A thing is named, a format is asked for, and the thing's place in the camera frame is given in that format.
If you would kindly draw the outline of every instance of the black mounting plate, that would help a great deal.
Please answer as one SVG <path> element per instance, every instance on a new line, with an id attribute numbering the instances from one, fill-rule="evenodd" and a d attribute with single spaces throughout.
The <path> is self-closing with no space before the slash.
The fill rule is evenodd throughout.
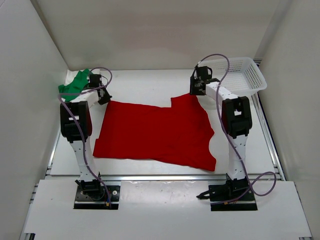
<path id="1" fill-rule="evenodd" d="M 212 192 L 215 191 L 221 185 L 209 185 L 209 190 Z M 229 196 L 228 194 L 220 194 L 213 196 L 210 194 L 210 202 L 220 202 L 220 201 L 227 201 L 230 199 L 237 198 L 240 196 L 244 191 L 237 192 L 236 195 Z M 210 204 L 211 211 L 257 211 L 257 203 L 255 199 L 255 195 L 252 191 L 248 191 L 244 196 L 242 196 L 236 202 L 230 202 L 228 204 Z"/>
<path id="2" fill-rule="evenodd" d="M 82 194 L 82 190 L 78 186 L 75 193 L 73 209 L 118 210 L 121 187 L 119 185 L 107 185 L 107 188 L 111 195 L 111 208 L 105 204 L 104 197 L 99 200 L 93 200 L 88 195 Z"/>

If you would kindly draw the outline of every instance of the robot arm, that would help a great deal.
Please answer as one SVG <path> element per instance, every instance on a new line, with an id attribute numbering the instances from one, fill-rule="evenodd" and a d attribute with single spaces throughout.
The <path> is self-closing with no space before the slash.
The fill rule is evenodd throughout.
<path id="1" fill-rule="evenodd" d="M 218 82 L 211 82 L 205 86 L 205 94 L 216 99 Z M 246 163 L 246 142 L 252 127 L 250 102 L 246 96 L 239 97 L 225 87 L 220 87 L 218 103 L 222 108 L 222 122 L 230 140 L 237 148 L 242 161 Z M 229 144 L 228 176 L 232 180 L 246 177 L 240 159 Z"/>
<path id="2" fill-rule="evenodd" d="M 216 100 L 219 80 L 212 78 L 212 70 L 207 66 L 196 66 L 190 77 L 190 94 L 207 95 Z M 221 107 L 221 118 L 231 143 L 237 149 L 243 163 L 246 162 L 246 142 L 252 127 L 250 102 L 246 96 L 239 97 L 221 86 L 218 91 L 218 104 Z M 248 188 L 248 180 L 240 159 L 229 144 L 229 163 L 227 181 L 219 190 L 206 191 L 197 196 L 208 199 L 225 195 L 226 199 L 239 196 Z"/>
<path id="3" fill-rule="evenodd" d="M 90 89 L 102 86 L 102 80 L 100 74 L 91 74 L 89 76 L 89 84 L 86 89 L 82 92 L 86 92 Z M 100 182 L 92 175 L 94 173 L 96 176 L 100 177 L 100 173 L 96 168 L 93 154 L 90 146 L 90 136 L 92 134 L 92 123 L 89 108 L 95 103 L 103 105 L 110 101 L 112 96 L 109 95 L 105 88 L 101 88 L 86 94 L 82 94 L 70 102 L 65 104 L 71 110 L 76 120 L 81 126 L 81 130 L 85 139 L 85 158 L 87 164 L 85 163 L 83 151 L 84 146 L 79 133 L 79 130 L 65 107 L 60 105 L 60 124 L 61 133 L 73 148 L 76 156 L 76 160 L 80 170 L 80 177 L 76 180 L 76 183 L 81 188 L 82 193 L 88 195 L 94 199 L 99 198 L 104 194 L 104 188 L 101 186 Z"/>

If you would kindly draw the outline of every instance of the red fabric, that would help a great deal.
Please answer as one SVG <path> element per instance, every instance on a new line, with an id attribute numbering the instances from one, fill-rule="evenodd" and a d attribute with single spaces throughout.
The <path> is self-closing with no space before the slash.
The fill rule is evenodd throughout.
<path id="1" fill-rule="evenodd" d="M 209 152 L 214 135 L 208 115 L 194 95 L 171 98 L 171 107 L 111 101 L 93 156 L 153 159 L 214 171 Z"/>

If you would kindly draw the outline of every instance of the white platform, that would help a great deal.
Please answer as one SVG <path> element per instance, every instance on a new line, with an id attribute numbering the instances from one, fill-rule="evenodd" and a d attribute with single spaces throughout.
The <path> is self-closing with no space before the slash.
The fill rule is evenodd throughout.
<path id="1" fill-rule="evenodd" d="M 159 107 L 170 107 L 172 97 L 177 97 L 189 92 L 190 76 L 192 70 L 124 70 L 112 71 L 113 80 L 108 86 L 112 100 L 146 104 Z M 207 96 L 198 97 L 201 106 L 207 111 L 211 126 L 215 132 L 209 148 L 216 158 L 215 172 L 209 172 L 188 166 L 162 163 L 156 160 L 132 160 L 95 158 L 95 163 L 102 175 L 203 175 L 225 174 L 228 169 L 228 142 L 224 136 L 216 104 Z M 95 140 L 99 137 L 104 119 L 106 105 L 94 105 L 90 109 L 93 132 L 91 147 L 94 148 Z M 247 140 L 246 166 L 249 174 L 260 174 L 266 171 L 274 172 L 272 158 L 266 144 L 259 119 L 251 102 L 252 129 Z M 60 136 L 51 175 L 79 175 L 75 154 L 66 138 Z"/>
<path id="2" fill-rule="evenodd" d="M 257 182 L 258 192 L 271 182 Z M 121 182 L 119 210 L 73 209 L 73 179 L 41 180 L 25 233 L 34 240 L 298 240 L 311 237 L 293 182 L 279 181 L 257 211 L 210 211 L 206 181 Z"/>

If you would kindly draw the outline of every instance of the white basket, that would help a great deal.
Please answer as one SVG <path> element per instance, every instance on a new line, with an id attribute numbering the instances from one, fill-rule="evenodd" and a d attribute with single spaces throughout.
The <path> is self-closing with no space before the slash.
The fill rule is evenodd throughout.
<path id="1" fill-rule="evenodd" d="M 250 57 L 229 58 L 230 68 L 222 86 L 238 96 L 251 96 L 266 89 L 267 83 L 258 66 Z M 212 78 L 221 79 L 227 70 L 227 61 L 222 59 L 203 61 L 199 66 L 212 68 Z"/>

